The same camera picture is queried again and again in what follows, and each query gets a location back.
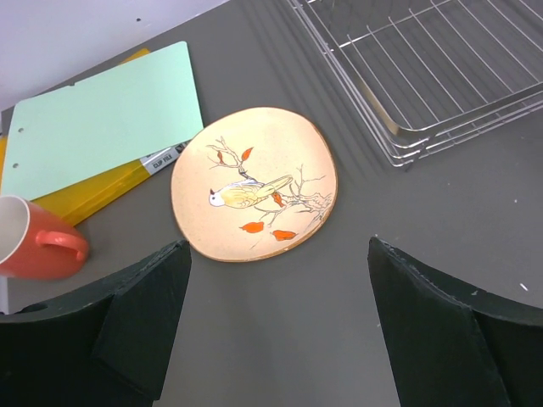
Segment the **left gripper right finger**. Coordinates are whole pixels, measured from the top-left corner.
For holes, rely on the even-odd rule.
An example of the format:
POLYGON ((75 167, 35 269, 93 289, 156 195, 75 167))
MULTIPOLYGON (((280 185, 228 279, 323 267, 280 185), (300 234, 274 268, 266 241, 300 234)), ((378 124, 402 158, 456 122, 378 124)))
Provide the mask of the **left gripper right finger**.
POLYGON ((402 406, 540 406, 542 310, 369 241, 368 269, 402 406))

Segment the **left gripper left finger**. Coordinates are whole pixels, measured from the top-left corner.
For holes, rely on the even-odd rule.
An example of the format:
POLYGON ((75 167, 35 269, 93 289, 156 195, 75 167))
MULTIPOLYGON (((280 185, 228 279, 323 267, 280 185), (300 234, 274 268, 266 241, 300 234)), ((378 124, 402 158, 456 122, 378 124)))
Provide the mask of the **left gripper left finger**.
POLYGON ((160 399, 192 259, 186 241, 1 317, 3 406, 150 406, 160 399))

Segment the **bird plate with orange leaves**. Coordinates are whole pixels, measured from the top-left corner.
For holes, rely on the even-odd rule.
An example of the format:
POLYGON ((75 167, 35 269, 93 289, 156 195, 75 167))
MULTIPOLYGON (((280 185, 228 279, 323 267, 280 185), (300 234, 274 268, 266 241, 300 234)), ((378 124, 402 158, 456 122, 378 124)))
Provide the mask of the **bird plate with orange leaves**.
POLYGON ((199 254, 267 259, 315 234, 338 196, 338 172, 317 125, 287 109, 240 110, 206 126, 171 173, 171 204, 199 254))

